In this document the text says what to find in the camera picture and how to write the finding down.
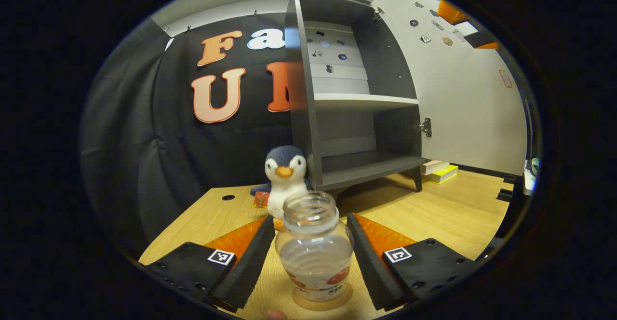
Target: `cabinet shelf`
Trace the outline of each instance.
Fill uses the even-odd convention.
[[[360,111],[383,111],[418,105],[418,100],[379,94],[363,93],[316,93],[315,107],[318,110],[352,109]]]
[[[406,171],[425,160],[403,153],[383,150],[364,151],[322,158],[322,185],[318,190],[332,190],[359,182]]]

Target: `gray cabinet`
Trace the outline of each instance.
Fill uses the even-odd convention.
[[[414,81],[370,2],[290,0],[285,40],[293,137],[314,188],[342,188],[424,162]]]

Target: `stack of books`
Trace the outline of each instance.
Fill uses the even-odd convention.
[[[442,160],[432,160],[420,166],[422,177],[435,184],[443,184],[456,175],[458,166],[453,166],[449,162]]]

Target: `white cabinet door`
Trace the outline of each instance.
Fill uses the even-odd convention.
[[[422,133],[422,157],[522,175],[525,113],[496,50],[474,49],[457,37],[457,26],[430,12],[439,0],[375,0],[372,6],[384,11],[405,55],[420,119],[431,120],[432,137]]]

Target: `stuffed penguin toy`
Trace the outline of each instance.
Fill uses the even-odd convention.
[[[258,191],[269,192],[268,213],[277,219],[282,218],[282,205],[285,199],[296,193],[313,190],[307,172],[307,160],[302,151],[293,145],[276,147],[269,151],[265,162],[268,184],[251,189],[251,195]]]

